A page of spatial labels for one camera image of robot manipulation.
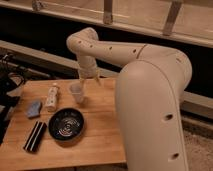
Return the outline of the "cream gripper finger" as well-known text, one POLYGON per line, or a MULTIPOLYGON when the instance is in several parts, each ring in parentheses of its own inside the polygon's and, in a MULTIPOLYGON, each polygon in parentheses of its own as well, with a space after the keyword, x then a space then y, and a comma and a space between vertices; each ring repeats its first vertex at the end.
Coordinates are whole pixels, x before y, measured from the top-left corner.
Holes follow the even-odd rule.
POLYGON ((101 85, 101 82, 100 82, 100 79, 99 78, 95 78, 95 81, 96 83, 100 86, 101 85))
POLYGON ((81 86, 84 87, 85 79, 79 79, 79 82, 80 82, 81 86))

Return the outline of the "cream white gripper body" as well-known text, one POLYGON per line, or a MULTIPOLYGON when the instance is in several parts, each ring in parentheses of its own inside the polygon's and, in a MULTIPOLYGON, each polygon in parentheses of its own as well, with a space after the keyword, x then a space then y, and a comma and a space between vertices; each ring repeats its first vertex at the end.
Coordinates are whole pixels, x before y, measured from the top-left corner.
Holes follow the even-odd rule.
POLYGON ((78 56, 77 61, 79 64, 78 73, 82 79, 97 78, 98 66, 96 60, 91 56, 78 56))

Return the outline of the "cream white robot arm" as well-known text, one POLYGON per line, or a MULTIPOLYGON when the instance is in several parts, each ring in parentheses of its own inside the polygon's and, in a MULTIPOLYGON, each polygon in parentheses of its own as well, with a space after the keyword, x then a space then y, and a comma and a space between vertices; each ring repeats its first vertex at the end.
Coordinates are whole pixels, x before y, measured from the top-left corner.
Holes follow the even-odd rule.
POLYGON ((189 171, 180 103, 192 77, 182 51, 147 43, 100 41, 86 28, 70 35, 80 75, 93 75, 97 59, 121 68, 115 108, 129 171, 189 171))

